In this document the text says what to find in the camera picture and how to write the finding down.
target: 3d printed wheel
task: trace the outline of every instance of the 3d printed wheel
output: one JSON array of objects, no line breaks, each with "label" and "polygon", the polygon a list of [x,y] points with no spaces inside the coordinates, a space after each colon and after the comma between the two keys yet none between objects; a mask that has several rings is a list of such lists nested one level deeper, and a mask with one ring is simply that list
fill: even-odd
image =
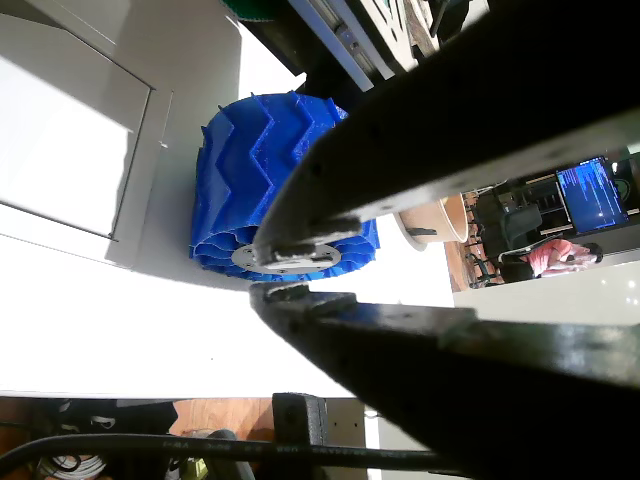
[{"label": "3d printed wheel", "polygon": [[309,147],[346,117],[332,100],[294,92],[251,96],[221,108],[202,128],[191,258],[253,281],[328,278],[357,270],[380,247],[375,220],[362,234],[322,246],[312,263],[256,265],[251,243],[276,194]]}]

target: green object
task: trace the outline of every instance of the green object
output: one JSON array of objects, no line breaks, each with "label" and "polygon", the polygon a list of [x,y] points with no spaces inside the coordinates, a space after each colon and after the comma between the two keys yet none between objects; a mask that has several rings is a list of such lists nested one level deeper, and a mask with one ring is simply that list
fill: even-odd
[{"label": "green object", "polygon": [[221,0],[238,19],[249,22],[265,22],[273,20],[274,4],[278,2],[264,0]]},{"label": "green object", "polygon": [[207,477],[207,465],[201,458],[190,458],[182,468],[182,480],[204,480]]}]

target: computer monitor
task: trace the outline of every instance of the computer monitor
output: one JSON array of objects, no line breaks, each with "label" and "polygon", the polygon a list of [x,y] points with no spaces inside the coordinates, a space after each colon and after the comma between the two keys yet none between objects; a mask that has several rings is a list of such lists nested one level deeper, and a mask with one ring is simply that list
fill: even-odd
[{"label": "computer monitor", "polygon": [[559,170],[556,177],[577,233],[629,221],[604,157],[585,160],[578,166]]}]

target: cabinet door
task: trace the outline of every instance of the cabinet door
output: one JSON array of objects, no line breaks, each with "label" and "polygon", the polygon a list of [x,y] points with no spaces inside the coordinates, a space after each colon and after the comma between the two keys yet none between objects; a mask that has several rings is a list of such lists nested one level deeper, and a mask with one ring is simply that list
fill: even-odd
[{"label": "cabinet door", "polygon": [[0,234],[104,259],[151,94],[68,31],[0,14]]}]

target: person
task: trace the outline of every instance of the person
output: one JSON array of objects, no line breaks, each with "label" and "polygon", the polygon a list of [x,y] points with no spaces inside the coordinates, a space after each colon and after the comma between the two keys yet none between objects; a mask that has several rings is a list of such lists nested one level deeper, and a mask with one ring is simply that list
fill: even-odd
[{"label": "person", "polygon": [[577,245],[554,239],[528,255],[513,259],[506,257],[498,268],[504,282],[513,283],[580,272],[594,263],[600,263],[603,255],[602,247],[597,243]]}]

